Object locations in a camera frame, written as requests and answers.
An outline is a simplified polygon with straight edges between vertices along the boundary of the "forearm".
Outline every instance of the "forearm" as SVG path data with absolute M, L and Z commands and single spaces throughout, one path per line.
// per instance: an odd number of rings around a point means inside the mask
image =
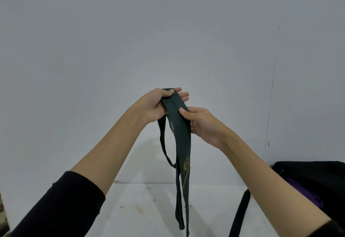
M 133 105 L 71 171 L 88 178 L 106 195 L 145 125 L 140 109 Z
M 330 218 L 276 174 L 230 129 L 221 151 L 228 157 L 280 237 L 306 237 Z

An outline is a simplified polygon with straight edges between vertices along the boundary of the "white backdrop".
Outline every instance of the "white backdrop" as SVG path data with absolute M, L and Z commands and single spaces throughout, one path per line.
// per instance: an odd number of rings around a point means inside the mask
M 155 87 L 189 91 L 187 105 L 208 108 L 269 163 L 345 161 L 344 4 L 0 0 L 0 191 L 11 226 Z M 174 159 L 170 133 L 166 144 Z M 191 165 L 191 184 L 242 184 L 196 137 Z M 117 180 L 174 174 L 154 123 Z

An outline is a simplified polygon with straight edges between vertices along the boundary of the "school tie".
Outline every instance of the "school tie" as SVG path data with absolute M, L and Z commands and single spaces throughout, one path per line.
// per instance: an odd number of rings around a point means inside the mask
M 189 236 L 189 206 L 188 206 L 188 195 L 189 195 L 189 174 L 190 174 L 190 121 L 182 117 L 178 110 L 182 107 L 188 111 L 186 105 L 184 104 L 182 98 L 176 90 L 169 97 L 162 97 L 163 104 L 167 110 L 167 114 L 158 120 L 158 125 L 160 129 L 160 143 L 162 145 L 163 153 L 167 158 L 170 166 L 176 169 L 176 209 L 175 209 L 175 218 L 179 223 L 180 230 L 185 228 L 183 222 L 182 214 L 182 201 L 181 201 L 181 189 L 180 189 L 180 179 L 181 175 L 182 181 L 182 192 L 183 198 L 185 200 L 185 209 L 186 209 L 186 223 L 187 223 L 187 237 Z M 164 141 L 164 131 L 166 117 L 168 117 L 170 129 L 175 136 L 176 142 L 176 163 L 173 164 L 167 152 L 165 150 L 165 141 Z

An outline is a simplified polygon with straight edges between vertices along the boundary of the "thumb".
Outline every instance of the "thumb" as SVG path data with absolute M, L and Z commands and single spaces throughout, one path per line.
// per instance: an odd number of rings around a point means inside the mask
M 197 113 L 191 113 L 183 109 L 182 107 L 178 110 L 179 113 L 186 119 L 196 121 L 198 119 Z
M 169 90 L 169 91 L 166 91 L 166 90 L 163 90 L 163 89 L 160 89 L 160 90 L 161 90 L 161 92 L 162 92 L 162 96 L 163 96 L 163 97 L 171 96 L 171 95 L 173 95 L 173 93 L 175 92 L 174 89 L 171 89 L 171 90 Z

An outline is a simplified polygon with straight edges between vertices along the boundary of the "yellow stripe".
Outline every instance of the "yellow stripe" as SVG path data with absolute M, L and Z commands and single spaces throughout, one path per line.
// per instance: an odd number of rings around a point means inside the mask
M 188 173 L 189 173 L 189 168 L 190 168 L 190 165 L 188 166 L 188 169 L 187 169 L 187 174 L 186 174 L 186 177 L 185 177 L 185 181 L 183 182 L 182 191 L 185 188 L 185 184 L 186 184 Z

